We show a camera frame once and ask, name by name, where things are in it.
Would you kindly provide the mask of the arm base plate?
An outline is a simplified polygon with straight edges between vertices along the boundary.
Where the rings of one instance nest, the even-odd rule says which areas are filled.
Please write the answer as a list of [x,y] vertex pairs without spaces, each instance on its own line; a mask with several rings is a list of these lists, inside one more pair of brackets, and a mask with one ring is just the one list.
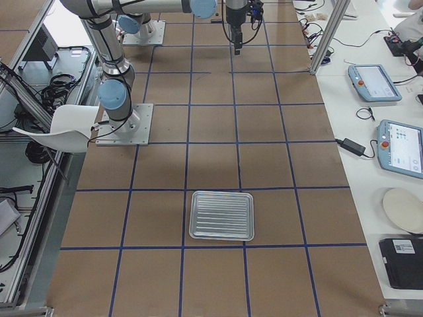
[[164,40],[166,22],[150,20],[138,27],[123,29],[124,46],[161,46]]
[[148,145],[153,108],[153,104],[132,104],[132,114],[122,127],[122,123],[110,120],[104,110],[102,121],[108,123],[99,127],[95,143],[98,146]]

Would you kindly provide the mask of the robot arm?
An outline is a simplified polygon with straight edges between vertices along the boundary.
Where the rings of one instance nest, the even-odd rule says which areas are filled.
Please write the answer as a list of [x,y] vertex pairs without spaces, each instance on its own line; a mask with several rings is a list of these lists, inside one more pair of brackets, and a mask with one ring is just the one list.
[[223,32],[229,43],[233,44],[235,55],[239,55],[250,40],[243,40],[242,25],[250,18],[252,29],[260,30],[264,14],[262,1],[113,1],[112,8],[116,21],[126,34],[139,39],[153,36],[155,29],[151,23],[151,13],[192,13],[198,18],[210,18],[221,5],[225,18],[220,20]]
[[110,126],[117,131],[131,130],[137,120],[132,116],[131,90],[135,71],[132,64],[124,57],[112,23],[111,13],[129,17],[140,17],[149,13],[192,13],[198,18],[210,18],[215,14],[217,1],[62,1],[62,5],[77,15],[85,25],[95,50],[102,61],[105,81],[100,89],[112,96],[120,90],[124,99],[119,107],[111,110],[105,101],[101,101],[106,110]]

